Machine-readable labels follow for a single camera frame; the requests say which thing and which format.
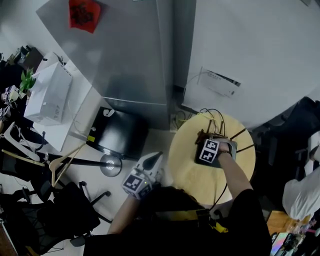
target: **chair leg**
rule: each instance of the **chair leg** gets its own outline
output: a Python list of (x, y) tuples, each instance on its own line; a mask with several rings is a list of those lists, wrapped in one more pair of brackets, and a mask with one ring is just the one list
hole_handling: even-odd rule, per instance
[(96, 212), (96, 214), (98, 215), (99, 219), (107, 222), (107, 223), (112, 223), (112, 220), (107, 219), (106, 217), (102, 216), (100, 213)]
[(83, 187), (85, 187), (86, 185), (87, 185), (87, 183), (85, 181), (79, 182), (79, 189), (81, 189), (82, 193), (85, 193)]
[(101, 195), (99, 195), (96, 199), (94, 199), (90, 204), (93, 206), (95, 205), (96, 202), (98, 202), (101, 198), (103, 198), (104, 196), (110, 197), (111, 196), (111, 192), (110, 191), (106, 191), (104, 193), (102, 193)]

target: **round wooden table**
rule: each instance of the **round wooden table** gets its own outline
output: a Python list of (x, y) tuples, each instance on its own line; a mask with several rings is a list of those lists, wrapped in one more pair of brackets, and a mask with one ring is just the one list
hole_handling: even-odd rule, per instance
[[(216, 131), (220, 130), (222, 118), (216, 111), (210, 111), (216, 125)], [(222, 114), (225, 123), (225, 136), (231, 138), (245, 127), (233, 117)], [(177, 189), (185, 190), (189, 195), (203, 205), (213, 205), (226, 186), (226, 177), (221, 168), (215, 168), (195, 163), (197, 145), (195, 144), (198, 132), (207, 131), (210, 113), (198, 114), (186, 121), (175, 134), (169, 151), (168, 166), (172, 174), (173, 185)], [(209, 132), (215, 130), (211, 123)], [(247, 130), (233, 139), (237, 142), (237, 150), (244, 149), (253, 144), (253, 140)], [(250, 180), (256, 163), (255, 147), (252, 146), (236, 154), (235, 161)], [(231, 200), (231, 194), (227, 188), (219, 200), (219, 204)]]

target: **red sticker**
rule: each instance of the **red sticker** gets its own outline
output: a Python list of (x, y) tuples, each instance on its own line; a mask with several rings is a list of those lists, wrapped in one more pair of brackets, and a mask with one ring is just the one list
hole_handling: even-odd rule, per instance
[(69, 27), (93, 33), (101, 7), (93, 0), (69, 0)]

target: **clothing hanger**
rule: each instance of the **clothing hanger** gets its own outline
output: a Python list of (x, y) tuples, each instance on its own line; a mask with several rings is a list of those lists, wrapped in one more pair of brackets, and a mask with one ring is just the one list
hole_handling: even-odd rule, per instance
[(14, 138), (12, 138), (10, 133), (11, 133), (12, 129), (14, 128), (14, 125), (15, 125), (15, 122), (12, 122), (12, 124), (9, 126), (9, 128), (4, 132), (4, 134), (3, 134), (4, 138), (8, 142), (10, 142), (12, 145), (14, 145), (18, 150), (20, 150), (21, 152), (26, 154), (29, 158), (31, 158), (32, 160), (34, 160), (36, 162), (39, 162), (40, 157), (36, 153), (28, 150), (26, 147), (24, 147), (22, 144), (20, 144)]
[[(51, 185), (52, 187), (55, 187), (58, 183), (58, 181), (60, 180), (61, 176), (66, 172), (66, 170), (69, 168), (72, 160), (75, 158), (75, 156), (79, 153), (79, 151), (81, 150), (81, 148), (86, 145), (86, 143), (83, 143), (82, 145), (78, 146), (76, 149), (72, 150), (70, 153), (57, 158), (55, 160), (52, 160), (51, 163), (49, 164), (49, 169), (52, 172), (52, 177), (51, 177)], [(59, 164), (61, 164), (61, 162), (63, 160), (65, 160), (66, 158), (68, 158), (71, 154), (74, 154), (74, 156), (70, 159), (70, 161), (67, 163), (67, 165), (63, 168), (63, 170), (61, 171), (61, 174), (59, 175), (59, 177), (56, 179), (56, 169), (58, 168)]]
[(37, 161), (30, 160), (30, 159), (28, 159), (28, 158), (24, 158), (24, 157), (22, 157), (22, 156), (20, 156), (20, 155), (17, 155), (17, 154), (15, 154), (15, 153), (12, 153), (12, 152), (7, 151), (7, 150), (4, 150), (4, 149), (2, 149), (1, 151), (2, 151), (3, 153), (7, 154), (8, 156), (13, 157), (13, 158), (17, 158), (17, 159), (20, 159), (20, 160), (22, 160), (22, 161), (26, 161), (26, 162), (28, 162), (28, 163), (35, 164), (35, 165), (37, 165), (37, 166), (45, 167), (45, 164), (42, 163), (42, 162), (37, 162)]

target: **white box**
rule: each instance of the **white box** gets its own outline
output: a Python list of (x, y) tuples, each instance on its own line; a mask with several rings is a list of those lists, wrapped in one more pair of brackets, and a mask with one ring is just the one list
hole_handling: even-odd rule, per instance
[(241, 85), (237, 81), (204, 68), (201, 69), (198, 84), (228, 98), (235, 96), (239, 92), (239, 86)]
[(33, 75), (36, 82), (24, 117), (44, 126), (59, 125), (73, 76), (60, 62)]

